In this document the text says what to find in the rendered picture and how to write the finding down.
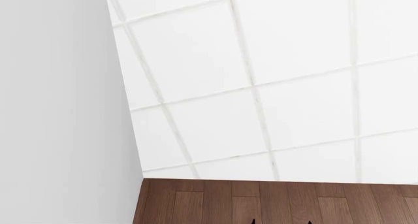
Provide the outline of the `light grey flat fridge panel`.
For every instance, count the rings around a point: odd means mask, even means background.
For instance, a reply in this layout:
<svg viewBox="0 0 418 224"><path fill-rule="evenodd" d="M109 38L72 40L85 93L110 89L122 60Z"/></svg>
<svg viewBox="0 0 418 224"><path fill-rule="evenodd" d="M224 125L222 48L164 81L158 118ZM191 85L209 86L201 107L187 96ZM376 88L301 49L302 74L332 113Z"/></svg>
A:
<svg viewBox="0 0 418 224"><path fill-rule="evenodd" d="M131 224L141 182L106 0L0 0L0 224Z"/></svg>

